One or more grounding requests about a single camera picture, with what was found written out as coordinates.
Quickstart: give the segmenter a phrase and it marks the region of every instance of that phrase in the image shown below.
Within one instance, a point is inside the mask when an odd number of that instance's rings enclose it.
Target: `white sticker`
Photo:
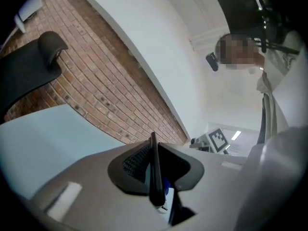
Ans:
[[[69,182],[67,188],[59,196],[54,205],[47,211],[52,219],[61,222],[69,208],[79,195],[82,186],[75,182]]]
[[[242,165],[230,163],[230,162],[227,162],[227,161],[223,161],[221,163],[221,165],[224,166],[224,167],[233,168],[233,169],[236,169],[236,170],[242,169]]]

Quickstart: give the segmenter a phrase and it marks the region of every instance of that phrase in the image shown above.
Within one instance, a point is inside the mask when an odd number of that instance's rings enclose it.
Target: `light blue surface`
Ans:
[[[69,105],[0,126],[0,167],[11,189],[27,199],[77,160],[124,145]]]

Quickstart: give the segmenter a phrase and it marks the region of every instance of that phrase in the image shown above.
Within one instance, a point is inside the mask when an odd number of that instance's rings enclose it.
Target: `white panel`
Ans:
[[[225,19],[224,13],[218,3],[218,0],[197,0],[200,2],[204,12],[208,18],[208,24],[210,29],[216,27],[226,26],[227,21]]]
[[[190,36],[208,30],[205,15],[194,0],[169,0],[187,26]]]
[[[42,0],[27,0],[19,10],[19,16],[23,21],[25,21],[26,18],[42,6]]]

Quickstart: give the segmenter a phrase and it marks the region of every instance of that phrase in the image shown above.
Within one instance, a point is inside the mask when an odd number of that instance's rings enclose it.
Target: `white wall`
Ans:
[[[139,61],[188,137],[206,127],[204,70],[168,0],[88,0]]]
[[[214,51],[219,37],[229,29],[217,0],[169,0],[185,22],[191,43],[206,72],[208,122],[258,131],[261,126],[262,97],[256,90],[261,70],[213,72],[205,57]]]

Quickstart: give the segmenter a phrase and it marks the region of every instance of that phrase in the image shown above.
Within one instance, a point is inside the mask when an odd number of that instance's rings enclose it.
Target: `red brick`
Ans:
[[[132,77],[129,74],[125,75],[125,79],[129,82],[131,86],[135,87],[137,85],[136,82],[132,79]]]
[[[120,129],[119,134],[121,134],[125,138],[128,138],[129,140],[131,140],[131,138],[134,137],[133,135],[131,135],[130,133],[128,133],[127,131],[125,131],[123,129]]]
[[[157,138],[158,142],[162,142],[162,143],[166,143],[167,142],[162,137],[160,137],[159,135],[156,135],[156,138]]]
[[[96,98],[79,81],[75,81],[73,86],[90,104],[95,105]]]
[[[96,108],[94,108],[92,105],[90,105],[89,103],[85,103],[84,108],[95,118],[97,118],[104,124],[108,124],[109,119],[106,116],[104,116],[103,113],[99,112]]]
[[[114,85],[118,82],[115,75],[106,67],[106,65],[102,61],[98,60],[97,66]]]
[[[106,84],[107,82],[109,82],[106,75],[104,75],[101,71],[97,71],[94,74],[103,84]]]
[[[165,130],[162,126],[159,126],[158,129],[161,130],[162,132]]]
[[[141,112],[139,110],[135,110],[134,114],[144,123],[148,124],[149,120],[143,115],[141,114]]]
[[[144,100],[142,100],[142,101],[140,102],[140,104],[142,105],[142,107],[143,107],[149,114],[151,114],[150,112],[152,112],[152,114],[153,114],[153,111],[151,110],[151,108],[149,107],[149,105],[148,105]]]
[[[75,92],[73,86],[64,78],[63,75],[60,75],[57,78],[57,81],[61,84],[61,86],[70,94],[72,95]]]
[[[60,96],[62,96],[63,94],[64,94],[64,89],[63,89],[63,87],[59,84],[59,82],[56,82],[55,84],[54,84],[54,89],[56,90],[56,92],[60,95]]]
[[[85,100],[84,97],[82,97],[78,91],[74,91],[71,94],[71,97],[81,106],[83,106],[87,102],[87,100]]]
[[[143,132],[143,129],[141,128],[141,126],[140,126],[140,125],[137,125],[134,121],[128,119],[128,120],[126,121],[126,123],[127,123],[128,125],[130,125],[132,128],[134,128],[135,130],[137,130],[139,133],[142,133],[142,132]]]
[[[108,113],[107,117],[114,121],[116,124],[118,124],[121,128],[127,130],[128,129],[128,125],[123,122],[120,118],[118,118],[117,116],[115,116],[114,114],[112,113]]]
[[[163,113],[163,117],[166,119],[167,122],[170,122],[170,119],[169,119],[169,117],[167,116],[166,113]]]
[[[146,141],[148,140],[148,138],[144,137],[142,134],[140,134],[139,132],[136,133],[136,137],[142,141]]]
[[[126,114],[130,119],[134,120],[136,119],[136,116],[127,108],[125,105],[121,102],[118,102],[116,106],[124,113]]]
[[[104,105],[102,105],[100,102],[97,102],[97,104],[95,105],[95,108],[97,108],[104,115],[108,113],[108,109]]]
[[[130,101],[126,101],[124,103],[124,105],[132,112],[134,112],[136,110],[136,107],[134,105],[132,105],[132,103]]]
[[[85,110],[79,106],[77,102],[75,102],[72,98],[68,97],[65,98],[65,101],[74,109],[76,110],[81,116],[86,114]]]
[[[135,134],[137,133],[137,131],[136,131],[135,129],[133,129],[132,127],[129,127],[129,128],[127,129],[127,131],[128,131],[130,134],[132,134],[132,135],[135,135]]]
[[[140,103],[137,102],[137,100],[128,92],[126,93],[125,97],[138,109],[142,110],[143,107],[141,106]]]
[[[130,93],[137,100],[138,103],[141,103],[142,98],[135,90],[130,91]]]
[[[122,137],[120,134],[111,130],[109,127],[107,127],[106,125],[102,123],[98,126],[98,128],[104,131],[105,133],[109,134],[110,136],[116,138],[117,140],[119,140]]]
[[[163,139],[166,140],[166,141],[168,141],[168,142],[172,142],[172,140],[169,139],[167,136],[164,136]]]
[[[67,51],[69,56],[72,58],[73,62],[76,64],[76,66],[82,71],[88,70],[88,67],[85,65],[85,63],[81,60],[79,56],[76,55],[76,53],[73,53],[73,50]]]
[[[66,70],[66,64],[61,60],[61,58],[57,59],[57,63],[59,64],[62,72],[64,72]]]
[[[170,135],[167,133],[166,130],[163,130],[163,134],[168,138]]]
[[[165,125],[161,120],[159,120],[158,123],[159,123],[159,125],[161,125],[163,128],[166,128],[166,125]]]
[[[135,143],[135,142],[137,142],[138,139],[137,139],[135,136],[131,136],[131,137],[130,137],[130,140],[131,140],[133,143]]]
[[[124,144],[130,144],[131,143],[131,141],[128,138],[125,138],[123,136],[120,138],[120,141],[122,141]]]
[[[148,133],[152,133],[153,129],[149,128],[146,124],[143,124],[142,128],[146,130]]]
[[[141,121],[139,118],[136,118],[134,121],[135,121],[135,123],[137,123],[140,127],[142,127],[143,124],[144,124],[144,122]]]
[[[120,110],[117,111],[116,115],[125,122],[128,120],[128,116]]]
[[[148,126],[149,126],[149,128],[152,129],[152,130],[154,130],[154,128],[155,128],[154,124],[151,123],[151,122],[148,123]]]
[[[125,102],[127,100],[127,98],[124,97],[113,84],[108,82],[105,85],[121,102]]]
[[[154,132],[157,133],[160,137],[164,137],[164,134],[158,128],[154,128]]]
[[[70,20],[67,18],[67,16],[62,11],[58,11],[58,15],[60,16],[60,18],[62,19],[62,21],[67,27],[70,27],[72,25]]]
[[[154,113],[159,117],[159,119],[164,120],[163,116],[159,113],[159,111],[154,107]]]
[[[149,138],[149,137],[151,136],[151,134],[148,133],[147,131],[143,131],[143,132],[142,132],[142,135],[145,136],[145,137],[147,137],[147,138]]]
[[[111,103],[116,104],[118,102],[118,98],[112,94],[110,91],[108,91],[106,94],[106,97],[110,100]]]
[[[96,93],[97,88],[93,84],[91,84],[91,82],[84,76],[84,74],[80,75],[78,77],[78,80],[91,94]]]
[[[144,108],[142,108],[142,109],[140,110],[140,112],[141,112],[145,117],[150,117],[149,113],[148,113]]]
[[[159,123],[153,117],[149,116],[148,119],[154,124],[155,127],[159,127]]]
[[[86,119],[96,127],[98,127],[100,124],[100,121],[96,119],[94,116],[92,116],[90,113],[86,115]]]
[[[65,76],[65,78],[71,83],[73,84],[74,81],[76,80],[76,78],[74,77],[74,75],[72,75],[72,73],[70,73],[69,71],[65,70],[63,72],[63,75]]]
[[[84,74],[101,93],[105,94],[108,92],[107,87],[90,70],[85,71]]]
[[[120,83],[120,82],[117,82],[115,84],[115,87],[123,94],[125,95],[128,91],[127,89]]]
[[[62,94],[59,94],[59,92],[54,89],[56,87],[59,87],[61,88],[62,90]],[[52,87],[52,85],[50,84],[47,84],[44,86],[44,89],[46,90],[46,92],[53,98],[53,100],[58,104],[58,105],[61,105],[61,104],[64,104],[65,101],[63,100],[63,98],[61,97],[61,95],[64,94],[64,90],[62,89],[62,87],[59,85],[59,86],[56,86],[56,87]]]
[[[131,84],[124,78],[124,76],[119,77],[119,81],[122,83],[122,85],[128,90],[132,91],[133,87]]]
[[[148,97],[145,95],[145,93],[141,90],[141,88],[139,86],[134,86],[134,89],[136,90],[136,92],[142,97],[142,99],[148,103],[150,100],[148,99]]]
[[[72,12],[72,14],[74,15],[74,17],[75,17],[78,21],[81,21],[81,20],[82,20],[82,17],[80,16],[80,14],[79,14],[76,10],[72,10],[71,12]]]
[[[98,45],[90,38],[85,38],[85,40],[88,42],[91,49],[97,54],[97,56],[100,58],[100,60],[104,64],[106,64],[106,66],[108,67],[109,64],[110,64],[110,61],[107,58],[107,56],[101,51],[101,49],[98,47]]]
[[[106,96],[102,95],[100,92],[97,92],[95,94],[95,97],[105,106],[107,107],[111,112],[115,113],[117,112],[117,108],[115,105],[113,105]]]
[[[57,103],[51,98],[51,96],[49,96],[43,87],[39,88],[38,90],[49,107],[54,107],[57,105]]]
[[[114,123],[113,121],[110,121],[108,123],[108,127],[110,127],[112,130],[114,130],[116,132],[119,132],[121,130],[121,128],[116,123]]]

